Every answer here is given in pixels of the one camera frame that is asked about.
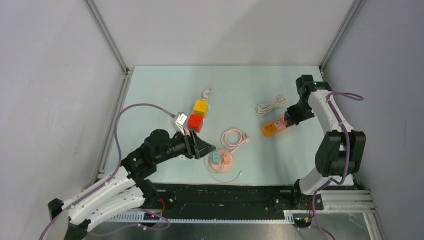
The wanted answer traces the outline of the teal cube socket adapter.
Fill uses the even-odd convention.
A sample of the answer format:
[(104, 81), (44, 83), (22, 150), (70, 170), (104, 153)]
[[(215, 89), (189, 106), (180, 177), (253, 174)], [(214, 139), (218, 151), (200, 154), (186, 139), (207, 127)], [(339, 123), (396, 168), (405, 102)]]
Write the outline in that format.
[(220, 163), (221, 155), (218, 151), (212, 153), (212, 163), (218, 165)]

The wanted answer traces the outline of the pink square plug adapter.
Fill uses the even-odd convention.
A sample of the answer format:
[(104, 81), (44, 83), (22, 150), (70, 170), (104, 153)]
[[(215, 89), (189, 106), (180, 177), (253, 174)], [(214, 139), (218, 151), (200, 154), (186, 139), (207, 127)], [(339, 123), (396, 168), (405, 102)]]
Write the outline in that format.
[(283, 131), (287, 128), (288, 121), (281, 119), (279, 121), (276, 121), (274, 125), (277, 131)]

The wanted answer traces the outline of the red cube socket adapter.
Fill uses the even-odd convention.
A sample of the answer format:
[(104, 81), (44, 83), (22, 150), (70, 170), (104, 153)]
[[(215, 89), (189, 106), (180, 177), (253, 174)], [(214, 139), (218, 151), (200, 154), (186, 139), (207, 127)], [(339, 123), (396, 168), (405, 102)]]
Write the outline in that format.
[(204, 118), (200, 115), (192, 113), (187, 121), (187, 128), (194, 130), (196, 133), (200, 133), (204, 124)]

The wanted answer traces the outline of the orange power strip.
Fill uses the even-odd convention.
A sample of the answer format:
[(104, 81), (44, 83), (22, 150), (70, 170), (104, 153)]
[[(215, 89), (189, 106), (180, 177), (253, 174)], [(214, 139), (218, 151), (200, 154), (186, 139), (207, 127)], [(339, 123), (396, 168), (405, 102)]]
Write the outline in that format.
[(282, 131), (277, 131), (277, 129), (275, 127), (275, 122), (278, 122), (280, 120), (285, 120), (285, 119), (284, 118), (280, 118), (278, 120), (275, 120), (275, 121), (273, 121), (273, 122), (271, 122), (271, 123), (266, 124), (265, 126), (263, 126), (262, 129), (261, 129), (262, 134), (266, 138), (269, 138), (269, 137), (272, 137), (272, 136), (274, 136), (274, 135), (276, 135), (276, 134), (278, 134), (278, 133), (286, 130), (288, 128), (288, 125), (287, 125), (287, 128), (286, 129), (284, 129)]

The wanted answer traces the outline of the small pink plug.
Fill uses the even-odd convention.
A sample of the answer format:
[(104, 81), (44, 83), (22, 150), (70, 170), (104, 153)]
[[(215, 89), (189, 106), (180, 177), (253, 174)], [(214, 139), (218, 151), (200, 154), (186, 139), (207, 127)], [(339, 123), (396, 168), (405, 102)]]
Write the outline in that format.
[(222, 157), (222, 161), (223, 161), (223, 164), (224, 165), (229, 165), (229, 164), (231, 164), (232, 163), (232, 161), (233, 161), (233, 157), (232, 157), (232, 155), (231, 154), (224, 154), (223, 155), (223, 157)]

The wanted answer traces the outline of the pink round power strip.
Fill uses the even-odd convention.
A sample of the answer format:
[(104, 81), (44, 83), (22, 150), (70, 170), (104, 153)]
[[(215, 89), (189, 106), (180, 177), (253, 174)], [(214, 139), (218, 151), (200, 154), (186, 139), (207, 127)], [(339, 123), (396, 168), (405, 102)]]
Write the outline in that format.
[[(216, 150), (216, 151), (214, 151), (214, 152), (219, 152), (220, 153), (220, 163), (219, 164), (213, 164), (212, 163), (212, 154), (213, 154), (213, 152), (210, 154), (210, 156), (207, 158), (207, 160), (206, 160), (206, 166), (213, 172), (213, 173), (217, 173), (217, 174), (224, 174), (224, 173), (227, 173), (232, 167), (233, 167), (233, 164), (234, 164), (234, 158), (233, 158), (233, 155), (232, 155), (232, 153), (230, 153), (229, 151), (227, 151), (227, 150), (223, 150), (223, 149), (220, 149), (220, 150)], [(224, 154), (231, 154), (232, 155), (232, 163), (231, 164), (228, 164), (228, 165), (224, 165), (224, 163), (223, 163), (223, 155)]]

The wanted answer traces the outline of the yellow cube socket adapter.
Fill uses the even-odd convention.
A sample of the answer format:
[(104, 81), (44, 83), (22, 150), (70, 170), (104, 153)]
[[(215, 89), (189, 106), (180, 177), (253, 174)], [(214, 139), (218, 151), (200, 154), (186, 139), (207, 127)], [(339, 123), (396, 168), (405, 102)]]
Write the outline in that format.
[(209, 103), (205, 100), (197, 100), (193, 106), (193, 113), (202, 118), (206, 118), (209, 112)]

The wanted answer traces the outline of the white multicolour power strip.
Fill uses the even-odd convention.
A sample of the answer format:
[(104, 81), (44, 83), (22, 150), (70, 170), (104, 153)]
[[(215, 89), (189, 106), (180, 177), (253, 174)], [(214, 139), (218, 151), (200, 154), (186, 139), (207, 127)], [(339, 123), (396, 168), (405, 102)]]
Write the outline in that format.
[[(210, 103), (209, 103), (209, 94), (211, 94), (212, 93), (212, 91), (213, 91), (213, 89), (211, 88), (211, 87), (207, 87), (206, 89), (204, 89), (203, 91), (202, 91), (202, 93), (201, 93), (201, 98), (200, 99), (198, 99), (198, 100), (203, 100), (203, 101), (207, 101), (208, 102), (208, 104), (209, 104), (209, 110), (211, 109), (211, 105), (210, 105)], [(193, 108), (192, 108), (192, 110), (191, 110), (191, 113), (188, 115), (188, 117), (187, 117), (187, 120), (186, 120), (186, 123), (185, 123), (185, 126), (184, 126), (184, 128), (186, 129), (186, 131), (187, 131), (187, 134), (189, 134), (190, 133), (190, 130), (192, 130), (192, 129), (188, 129), (188, 127), (187, 127), (187, 122), (188, 122), (188, 119), (189, 119), (189, 117), (190, 117), (190, 115), (191, 114), (193, 114)]]

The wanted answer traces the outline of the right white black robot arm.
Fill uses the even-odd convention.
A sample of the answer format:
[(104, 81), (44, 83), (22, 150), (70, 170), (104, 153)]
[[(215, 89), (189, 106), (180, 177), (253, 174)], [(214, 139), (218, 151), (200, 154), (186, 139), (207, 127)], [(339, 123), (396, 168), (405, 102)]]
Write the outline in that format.
[(366, 135), (348, 123), (334, 97), (343, 96), (355, 101), (364, 98), (356, 93), (333, 91), (327, 82), (314, 81), (312, 75), (301, 75), (295, 84), (299, 100), (284, 113), (287, 126), (297, 126), (316, 117), (323, 131), (314, 168), (296, 180), (291, 188), (291, 204), (303, 209), (313, 206), (317, 195), (329, 184), (342, 185), (348, 175), (359, 171)]

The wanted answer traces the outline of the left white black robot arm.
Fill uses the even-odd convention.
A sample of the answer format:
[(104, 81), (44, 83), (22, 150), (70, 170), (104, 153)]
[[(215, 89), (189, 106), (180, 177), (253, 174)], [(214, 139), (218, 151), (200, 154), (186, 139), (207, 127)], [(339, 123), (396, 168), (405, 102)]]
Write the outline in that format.
[(85, 191), (68, 200), (55, 198), (48, 203), (51, 219), (65, 215), (68, 225), (65, 240), (82, 240), (100, 223), (122, 212), (157, 204), (158, 191), (148, 176), (158, 164), (184, 155), (199, 160), (216, 147), (190, 130), (173, 137), (164, 129), (155, 129), (143, 144), (130, 152), (117, 167)]

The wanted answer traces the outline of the light green table mat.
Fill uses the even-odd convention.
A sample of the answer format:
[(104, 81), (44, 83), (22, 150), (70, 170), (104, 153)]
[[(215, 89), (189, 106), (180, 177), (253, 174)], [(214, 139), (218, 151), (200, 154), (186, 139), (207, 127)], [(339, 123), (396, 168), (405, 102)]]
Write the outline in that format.
[(321, 81), (316, 66), (138, 66), (134, 69), (105, 171), (112, 172), (119, 157), (138, 148), (155, 129), (175, 133), (170, 113), (190, 114), (202, 91), (210, 110), (200, 138), (221, 150), (221, 135), (239, 129), (249, 142), (233, 153), (234, 164), (223, 174), (210, 175), (204, 160), (174, 159), (160, 163), (149, 179), (154, 183), (236, 185), (292, 185), (315, 167), (315, 155), (324, 137), (316, 117), (265, 137), (262, 127), (283, 117), (276, 108), (260, 116), (257, 107), (282, 95), (289, 105), (299, 100), (296, 79), (312, 75)]

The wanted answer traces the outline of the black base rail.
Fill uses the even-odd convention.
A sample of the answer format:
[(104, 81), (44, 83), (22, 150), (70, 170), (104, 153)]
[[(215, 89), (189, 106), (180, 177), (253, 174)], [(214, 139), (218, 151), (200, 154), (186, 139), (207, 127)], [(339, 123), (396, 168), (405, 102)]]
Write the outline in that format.
[(298, 193), (291, 185), (156, 183), (157, 193), (140, 205), (163, 210), (168, 220), (285, 220), (285, 211), (324, 209), (320, 195)]

